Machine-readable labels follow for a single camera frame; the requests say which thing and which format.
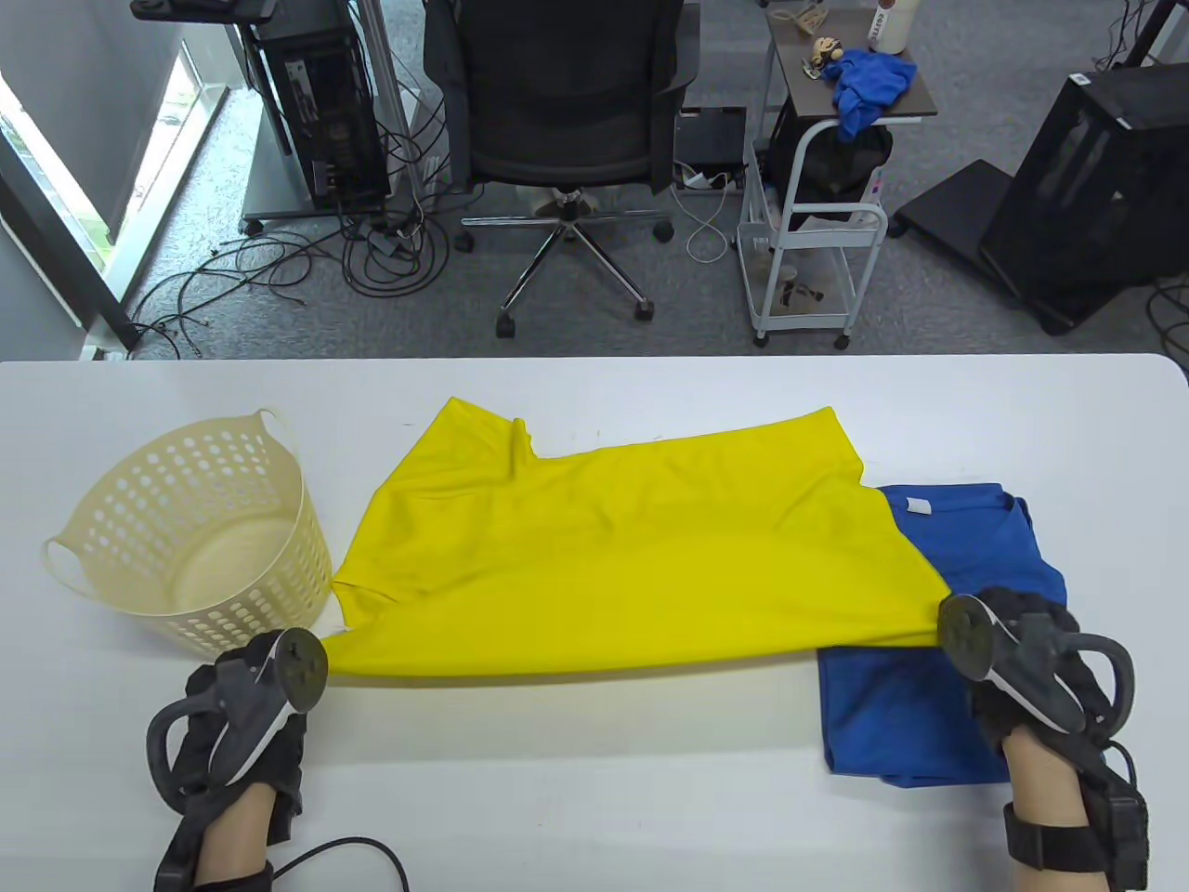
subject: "black bag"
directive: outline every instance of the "black bag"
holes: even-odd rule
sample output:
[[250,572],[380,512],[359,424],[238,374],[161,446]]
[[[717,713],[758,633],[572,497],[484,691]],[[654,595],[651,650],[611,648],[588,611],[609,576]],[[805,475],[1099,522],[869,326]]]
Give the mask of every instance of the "black bag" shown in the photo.
[[[817,121],[803,121],[793,111],[793,103],[785,100],[776,126],[772,128],[768,145],[765,181],[776,187],[776,195],[784,206],[788,177],[793,172],[793,156],[805,131]],[[858,132],[854,143],[838,140],[838,128],[830,127],[813,137],[805,150],[801,178],[797,187],[800,202],[858,201],[863,197],[872,171],[892,157],[892,133],[887,127],[867,127]],[[798,228],[809,216],[794,214],[791,230]],[[814,214],[828,220],[845,220],[850,212],[841,214]]]

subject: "metal cart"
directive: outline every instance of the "metal cart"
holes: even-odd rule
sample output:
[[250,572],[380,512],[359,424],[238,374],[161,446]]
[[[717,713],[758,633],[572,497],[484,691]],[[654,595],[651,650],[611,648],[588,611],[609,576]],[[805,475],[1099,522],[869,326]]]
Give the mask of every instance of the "metal cart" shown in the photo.
[[[791,21],[770,14],[767,19],[772,39],[763,64],[760,114],[744,146],[747,182],[735,239],[748,314],[757,346],[768,344],[769,332],[832,329],[841,332],[835,347],[845,350],[867,295],[880,245],[887,234],[888,218],[879,200],[877,184],[869,186],[866,200],[857,202],[797,202],[797,187],[810,142],[823,131],[838,126],[833,84],[810,80],[801,70],[801,59],[809,57],[812,38]],[[819,34],[837,37],[843,46],[864,46],[869,24],[868,10],[837,10],[830,13]],[[911,61],[907,52],[901,57]],[[798,118],[814,123],[805,131],[793,156],[784,207],[773,213],[760,177],[756,147],[763,145],[760,134],[766,117],[780,111],[779,105],[768,105],[776,58],[780,59],[785,86]],[[876,124],[919,124],[933,114],[937,114],[937,107],[918,71],[912,89]],[[828,213],[849,213],[849,218],[835,222],[811,216],[800,228],[789,230],[794,214]],[[857,284],[848,249],[867,252]]]

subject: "table top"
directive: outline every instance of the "table top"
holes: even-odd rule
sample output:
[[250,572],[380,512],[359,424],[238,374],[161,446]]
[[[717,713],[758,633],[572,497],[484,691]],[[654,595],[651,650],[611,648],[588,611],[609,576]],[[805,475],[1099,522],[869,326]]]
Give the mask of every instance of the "table top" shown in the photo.
[[[810,37],[791,20],[780,18],[787,11],[772,8],[768,11],[768,30],[776,44],[776,57],[785,75],[788,95],[793,99],[793,108],[799,118],[807,120],[833,118],[838,109],[833,106],[835,84],[826,80],[814,81],[805,76],[801,59],[813,52],[813,37]],[[818,29],[818,37],[837,37],[843,49],[866,50],[867,31],[872,26],[872,10],[831,10],[825,24]],[[912,62],[912,54],[905,50],[900,54],[905,62]],[[918,118],[937,114],[937,106],[925,84],[925,76],[917,69],[908,92],[900,96],[886,118]]]
[[[38,561],[87,489],[181,425],[273,407],[340,560],[451,396],[524,417],[543,456],[833,406],[869,484],[996,480],[1025,496],[1083,628],[1132,651],[1139,695],[1120,740],[1151,808],[1151,887],[1189,887],[1189,390],[1151,356],[2,364],[0,887],[146,888],[176,824],[149,780],[144,730],[193,658],[59,589]],[[571,684],[332,687],[306,753],[306,814],[278,865],[366,834],[420,890],[1011,886],[1006,789],[826,772],[811,657]],[[395,880],[378,854],[345,850],[285,884]]]

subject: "computer tower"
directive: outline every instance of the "computer tower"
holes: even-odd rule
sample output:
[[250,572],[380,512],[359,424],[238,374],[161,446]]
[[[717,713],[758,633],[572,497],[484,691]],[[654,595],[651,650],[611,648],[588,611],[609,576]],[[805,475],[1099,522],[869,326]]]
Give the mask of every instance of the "computer tower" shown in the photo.
[[1052,334],[1189,271],[1189,64],[1070,76],[980,251]]
[[314,206],[378,207],[389,193],[388,158],[346,0],[278,4],[254,38]]

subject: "laundry basket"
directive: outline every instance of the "laundry basket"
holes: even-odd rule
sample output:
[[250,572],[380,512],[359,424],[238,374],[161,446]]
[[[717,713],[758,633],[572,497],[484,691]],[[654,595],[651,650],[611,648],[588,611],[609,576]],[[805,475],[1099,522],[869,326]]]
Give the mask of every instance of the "laundry basket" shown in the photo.
[[43,546],[63,585],[214,657],[309,627],[331,555],[297,459],[253,415],[178,428],[124,459]]

